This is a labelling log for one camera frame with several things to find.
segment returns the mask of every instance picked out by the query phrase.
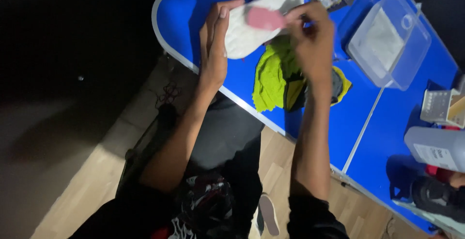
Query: black shirt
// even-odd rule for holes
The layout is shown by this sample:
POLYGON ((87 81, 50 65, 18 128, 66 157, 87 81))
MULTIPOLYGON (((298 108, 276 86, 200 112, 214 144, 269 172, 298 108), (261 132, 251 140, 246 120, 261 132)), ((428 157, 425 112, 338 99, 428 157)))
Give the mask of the black shirt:
MULTIPOLYGON (((130 193, 101 206, 71 238, 167 238, 170 233, 165 233, 165 227, 171 224, 173 207, 170 196, 135 185, 130 193)), ((329 212, 328 202, 311 195, 291 195, 289 207, 291 239, 348 239, 344 225, 329 212)))

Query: microfiber towel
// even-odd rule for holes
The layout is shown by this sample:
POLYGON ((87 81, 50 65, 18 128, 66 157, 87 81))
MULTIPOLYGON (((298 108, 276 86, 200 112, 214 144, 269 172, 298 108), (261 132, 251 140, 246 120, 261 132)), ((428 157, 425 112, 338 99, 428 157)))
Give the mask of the microfiber towel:
POLYGON ((300 73, 289 36, 276 37, 265 48, 255 70, 252 99, 258 112, 284 105, 287 79, 300 73))

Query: plastic container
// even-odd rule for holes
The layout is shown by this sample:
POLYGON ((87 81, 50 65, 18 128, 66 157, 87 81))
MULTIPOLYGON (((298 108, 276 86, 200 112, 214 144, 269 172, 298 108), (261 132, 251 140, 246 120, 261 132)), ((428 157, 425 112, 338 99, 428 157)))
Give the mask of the plastic container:
POLYGON ((346 50, 376 86, 405 91, 430 45, 430 34, 405 0, 381 0, 346 50))
POLYGON ((465 172, 465 131, 414 126, 404 142, 420 163, 465 172))
POLYGON ((451 90, 425 91, 423 105, 421 106, 420 119, 430 123, 465 127, 465 111, 452 116, 449 109, 453 105, 454 97, 461 98, 459 91, 451 90))

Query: wooden floor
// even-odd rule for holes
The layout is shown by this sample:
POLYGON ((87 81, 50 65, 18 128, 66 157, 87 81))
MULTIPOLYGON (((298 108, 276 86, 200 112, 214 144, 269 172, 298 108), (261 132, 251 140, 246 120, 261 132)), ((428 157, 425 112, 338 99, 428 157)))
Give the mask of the wooden floor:
MULTIPOLYGON (((114 198, 124 165, 121 156, 142 135, 143 127, 146 126, 140 125, 141 122, 152 121, 157 113, 153 110, 154 96, 147 93, 148 90, 154 91, 150 88, 150 84, 146 84, 141 94, 128 105, 128 109, 74 176, 31 238, 67 238, 100 206, 114 198)), ((293 152, 294 145, 290 141, 265 127, 262 132, 259 176, 264 192, 270 195, 276 207, 281 234, 274 238, 288 237, 287 197, 293 152)), ((396 220, 395 225, 402 226, 402 234, 396 235, 391 227, 387 235, 385 231, 392 213, 357 191, 342 187, 337 177, 331 180, 329 203, 330 211, 346 226, 351 239, 427 238, 424 233, 416 232, 401 220, 396 220)), ((262 238, 271 237, 267 231, 262 235, 262 238)))

